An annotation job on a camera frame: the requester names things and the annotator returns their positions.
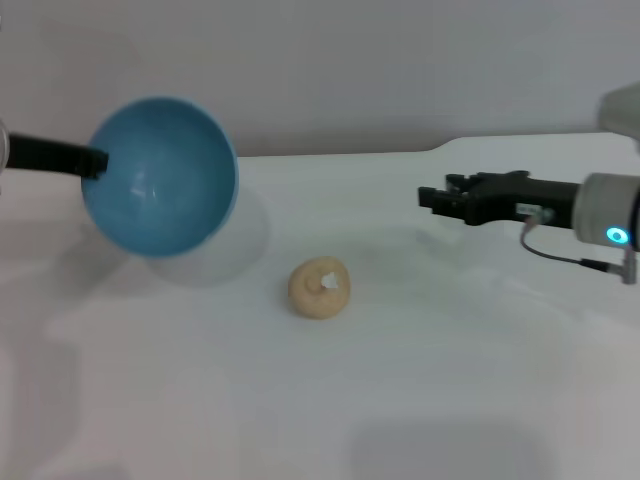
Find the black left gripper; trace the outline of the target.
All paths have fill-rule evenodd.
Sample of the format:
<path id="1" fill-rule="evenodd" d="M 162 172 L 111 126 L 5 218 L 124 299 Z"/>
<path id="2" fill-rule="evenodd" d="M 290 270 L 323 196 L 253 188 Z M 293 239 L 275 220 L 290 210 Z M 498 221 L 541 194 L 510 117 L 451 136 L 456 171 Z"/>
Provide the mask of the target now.
<path id="1" fill-rule="evenodd" d="M 60 141 L 36 138 L 18 133 L 9 134 L 9 159 L 11 169 L 44 171 L 98 179 L 106 172 L 109 154 L 105 151 L 77 146 Z"/>

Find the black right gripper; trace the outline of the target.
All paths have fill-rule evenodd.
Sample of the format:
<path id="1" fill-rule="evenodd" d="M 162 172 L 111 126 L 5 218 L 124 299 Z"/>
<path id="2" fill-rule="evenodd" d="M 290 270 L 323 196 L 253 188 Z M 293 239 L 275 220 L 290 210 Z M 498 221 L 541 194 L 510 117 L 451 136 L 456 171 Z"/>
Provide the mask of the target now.
<path id="1" fill-rule="evenodd" d="M 539 180 L 528 172 L 445 176 L 445 190 L 418 188 L 418 204 L 434 215 L 463 216 L 465 224 L 525 222 L 540 215 L 542 225 L 571 226 L 578 183 Z"/>

